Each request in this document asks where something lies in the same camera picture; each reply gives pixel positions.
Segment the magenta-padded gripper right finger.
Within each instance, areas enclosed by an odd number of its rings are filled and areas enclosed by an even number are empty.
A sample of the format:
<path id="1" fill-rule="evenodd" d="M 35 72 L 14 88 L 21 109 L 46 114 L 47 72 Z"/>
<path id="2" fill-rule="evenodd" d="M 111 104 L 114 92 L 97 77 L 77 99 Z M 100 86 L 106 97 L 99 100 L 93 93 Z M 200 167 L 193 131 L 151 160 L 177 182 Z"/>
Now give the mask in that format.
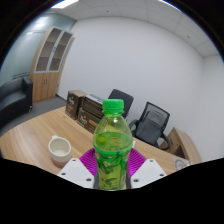
<path id="1" fill-rule="evenodd" d="M 165 171 L 155 159 L 146 159 L 135 149 L 130 151 L 126 188 L 141 188 L 166 176 Z"/>

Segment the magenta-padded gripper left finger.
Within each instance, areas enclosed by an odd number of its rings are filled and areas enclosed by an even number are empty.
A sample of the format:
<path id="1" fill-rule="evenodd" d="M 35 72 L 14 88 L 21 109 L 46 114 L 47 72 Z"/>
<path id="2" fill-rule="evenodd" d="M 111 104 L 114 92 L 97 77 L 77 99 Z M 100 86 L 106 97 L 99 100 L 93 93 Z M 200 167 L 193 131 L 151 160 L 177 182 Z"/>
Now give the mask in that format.
<path id="1" fill-rule="evenodd" d="M 80 158 L 71 158 L 58 176 L 78 186 L 97 189 L 99 177 L 95 149 L 88 150 Z"/>

